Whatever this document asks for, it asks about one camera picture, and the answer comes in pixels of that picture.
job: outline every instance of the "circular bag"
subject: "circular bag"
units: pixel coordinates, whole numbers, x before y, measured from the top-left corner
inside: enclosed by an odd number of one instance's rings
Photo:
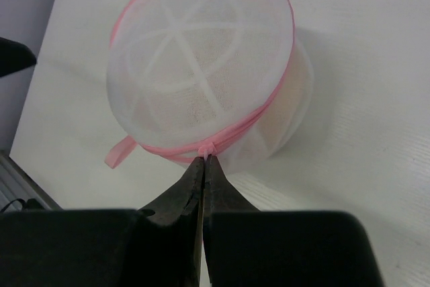
[[[110,45],[107,96],[128,133],[111,167],[140,145],[240,171],[284,145],[310,101],[290,0],[131,0]]]

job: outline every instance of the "tabletop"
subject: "tabletop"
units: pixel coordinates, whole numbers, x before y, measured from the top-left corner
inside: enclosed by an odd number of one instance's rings
[[[139,208],[183,169],[136,149],[105,90],[110,31],[129,0],[55,0],[11,151],[63,208]],[[302,125],[229,177],[264,210],[346,210],[387,286],[430,286],[430,0],[291,0],[315,85]],[[202,286],[207,286],[207,276]]]

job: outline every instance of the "pink strap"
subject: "pink strap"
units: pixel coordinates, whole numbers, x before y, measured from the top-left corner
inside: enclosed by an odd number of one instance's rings
[[[122,18],[124,17],[124,14],[126,10],[135,2],[136,0],[131,0],[129,4],[126,6],[126,8],[121,13],[120,17],[118,18],[118,21],[115,23],[114,30],[112,31],[111,35],[111,45],[114,40],[114,37],[116,35],[116,32],[118,31],[118,28],[120,26],[120,22]],[[146,151],[156,154],[159,156],[162,156],[166,159],[169,159],[171,161],[176,161],[180,163],[191,163],[193,161],[193,157],[183,157],[182,154],[190,153],[193,151],[196,151],[198,156],[204,157],[205,159],[208,157],[208,155],[217,155],[225,151],[229,146],[231,146],[233,143],[235,143],[238,139],[240,139],[242,136],[244,136],[247,131],[260,119],[260,117],[263,115],[264,111],[267,109],[267,107],[270,106],[272,101],[275,99],[275,96],[279,92],[282,83],[284,82],[288,67],[290,66],[292,53],[295,49],[294,43],[295,43],[295,35],[296,35],[296,27],[294,25],[294,12],[290,3],[290,0],[287,0],[288,5],[290,6],[291,13],[292,13],[292,21],[293,21],[293,46],[292,51],[290,53],[290,57],[288,60],[288,64],[286,67],[286,70],[284,74],[282,75],[277,87],[273,90],[272,94],[269,96],[267,101],[260,107],[257,108],[255,111],[250,113],[248,116],[243,118],[242,120],[239,120],[237,123],[226,127],[225,129],[221,130],[220,132],[216,133],[215,135],[205,139],[201,140],[199,142],[195,142],[190,145],[185,145],[179,148],[172,148],[172,149],[165,149],[165,148],[159,148],[159,147],[152,147],[148,145],[142,145],[140,146],[145,149]],[[107,157],[105,158],[105,163],[109,165],[111,168],[117,167],[132,151],[133,149],[138,145],[136,141],[131,136],[127,136],[121,142],[119,142],[111,151],[107,154]]]
[[[137,142],[131,136],[121,140],[110,150],[105,158],[105,163],[110,168],[117,167],[137,146]]]

